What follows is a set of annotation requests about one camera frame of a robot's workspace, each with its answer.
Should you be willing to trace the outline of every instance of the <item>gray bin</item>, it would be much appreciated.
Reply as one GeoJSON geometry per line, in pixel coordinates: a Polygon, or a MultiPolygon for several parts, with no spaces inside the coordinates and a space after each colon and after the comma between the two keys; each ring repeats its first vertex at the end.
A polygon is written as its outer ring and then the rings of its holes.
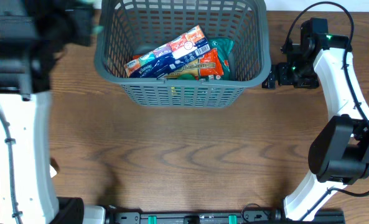
{"type": "Polygon", "coordinates": [[[95,66],[106,80],[123,87],[146,106],[223,108],[245,88],[261,84],[271,60],[266,5],[263,0],[103,0],[95,66]],[[157,80],[127,78],[124,64],[200,25],[207,38],[235,41],[231,79],[157,80]]]}

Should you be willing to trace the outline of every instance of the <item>food wrapper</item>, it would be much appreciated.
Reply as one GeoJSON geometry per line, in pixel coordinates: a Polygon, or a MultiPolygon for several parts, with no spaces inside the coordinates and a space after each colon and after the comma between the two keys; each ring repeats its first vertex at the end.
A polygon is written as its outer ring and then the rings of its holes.
{"type": "Polygon", "coordinates": [[[210,51],[200,26],[124,65],[130,78],[161,78],[210,51]]]}
{"type": "Polygon", "coordinates": [[[218,58],[217,49],[212,49],[204,56],[168,74],[166,78],[179,78],[186,74],[191,74],[196,80],[209,77],[209,75],[216,77],[216,79],[223,76],[224,72],[218,58]]]}

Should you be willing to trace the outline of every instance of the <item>cable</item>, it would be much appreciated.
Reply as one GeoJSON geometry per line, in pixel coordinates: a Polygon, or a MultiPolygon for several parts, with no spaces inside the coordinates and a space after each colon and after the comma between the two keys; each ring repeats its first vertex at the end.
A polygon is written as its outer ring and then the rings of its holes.
{"type": "MultiPolygon", "coordinates": [[[[245,209],[246,209],[246,208],[248,208],[249,206],[257,206],[257,207],[261,208],[261,207],[260,207],[260,205],[258,205],[257,203],[249,203],[249,204],[245,205],[245,207],[244,207],[244,208],[242,208],[242,211],[241,211],[241,218],[242,218],[242,219],[244,220],[244,222],[246,222],[246,223],[251,223],[251,222],[249,222],[249,221],[244,217],[245,209]]],[[[267,216],[267,218],[269,218],[269,217],[270,217],[270,215],[269,215],[269,214],[267,214],[264,210],[262,210],[262,212],[267,216]]]]}
{"type": "Polygon", "coordinates": [[[4,132],[6,133],[6,139],[4,142],[7,144],[9,149],[9,174],[10,174],[10,197],[11,197],[11,204],[12,204],[12,218],[16,219],[17,224],[22,224],[21,215],[22,212],[18,211],[18,203],[16,197],[16,183],[14,182],[14,161],[12,157],[12,144],[14,143],[14,139],[11,138],[10,130],[9,130],[9,123],[4,119],[4,116],[0,113],[0,121],[2,122],[2,126],[4,132]]]}
{"type": "MultiPolygon", "coordinates": [[[[295,19],[295,21],[292,23],[292,26],[289,29],[288,35],[287,35],[286,40],[285,40],[285,44],[283,46],[283,51],[286,50],[286,46],[289,43],[289,36],[291,35],[291,32],[292,32],[292,30],[293,30],[293,28],[295,26],[295,23],[299,20],[299,18],[305,12],[307,12],[310,8],[312,8],[314,6],[321,5],[321,4],[331,4],[331,5],[337,6],[337,7],[341,8],[341,10],[343,10],[346,13],[347,17],[349,18],[350,25],[351,25],[351,31],[350,31],[350,36],[349,36],[349,39],[348,39],[348,42],[347,42],[347,45],[346,45],[346,48],[345,48],[345,52],[344,52],[344,55],[343,55],[343,71],[345,73],[345,78],[346,78],[346,81],[347,81],[347,85],[348,85],[349,91],[350,91],[350,93],[352,95],[352,98],[354,100],[355,107],[357,108],[357,110],[360,113],[361,117],[365,120],[367,129],[369,130],[369,120],[368,120],[367,116],[365,115],[364,111],[361,109],[361,104],[360,104],[360,102],[357,99],[356,93],[354,92],[353,85],[352,85],[352,82],[350,80],[350,77],[349,77],[349,74],[348,74],[348,70],[347,70],[347,67],[348,67],[348,64],[347,64],[347,54],[348,54],[348,52],[350,50],[350,46],[351,46],[351,43],[352,43],[352,40],[353,40],[354,21],[353,21],[352,15],[347,11],[346,8],[344,8],[343,6],[341,6],[341,5],[337,4],[337,3],[334,3],[334,2],[324,1],[324,2],[315,3],[315,4],[311,5],[311,6],[309,6],[308,8],[306,8],[305,10],[303,10],[298,15],[298,17],[295,19]]],[[[303,221],[303,219],[305,219],[306,216],[308,216],[316,207],[318,207],[318,205],[326,198],[326,196],[328,196],[329,194],[331,194],[331,192],[334,191],[334,190],[336,190],[338,192],[341,192],[341,193],[344,193],[344,194],[347,194],[347,195],[350,195],[350,196],[353,196],[353,197],[366,197],[366,196],[369,196],[369,191],[364,192],[364,193],[353,193],[353,192],[349,192],[347,190],[343,190],[343,189],[338,189],[338,188],[332,187],[330,189],[327,189],[326,193],[301,218],[301,221],[303,221]]]]}

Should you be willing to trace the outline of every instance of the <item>wooden table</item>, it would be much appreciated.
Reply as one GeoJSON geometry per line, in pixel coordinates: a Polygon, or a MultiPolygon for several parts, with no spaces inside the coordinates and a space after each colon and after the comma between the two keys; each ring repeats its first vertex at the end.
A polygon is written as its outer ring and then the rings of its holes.
{"type": "MultiPolygon", "coordinates": [[[[298,12],[269,12],[271,58],[298,12]]],[[[348,34],[338,12],[330,32],[348,34]]],[[[355,19],[354,67],[369,104],[369,13],[355,19]]],[[[292,35],[299,40],[300,22],[292,35]]],[[[69,45],[52,73],[50,153],[61,172],[58,196],[87,204],[154,211],[240,210],[247,203],[280,205],[305,176],[309,146],[327,123],[322,89],[246,90],[222,110],[145,108],[95,71],[95,45],[69,45]]],[[[369,189],[369,178],[348,188],[369,189]]],[[[369,223],[369,197],[335,195],[348,223],[369,223]]]]}

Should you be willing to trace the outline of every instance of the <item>green tape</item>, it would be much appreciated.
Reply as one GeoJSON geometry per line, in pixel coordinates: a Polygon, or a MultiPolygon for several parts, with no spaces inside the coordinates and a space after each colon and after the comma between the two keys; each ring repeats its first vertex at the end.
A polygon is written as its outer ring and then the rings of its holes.
{"type": "Polygon", "coordinates": [[[236,224],[236,215],[228,216],[228,224],[236,224]]]}
{"type": "Polygon", "coordinates": [[[148,224],[157,224],[157,217],[148,217],[148,224]]]}

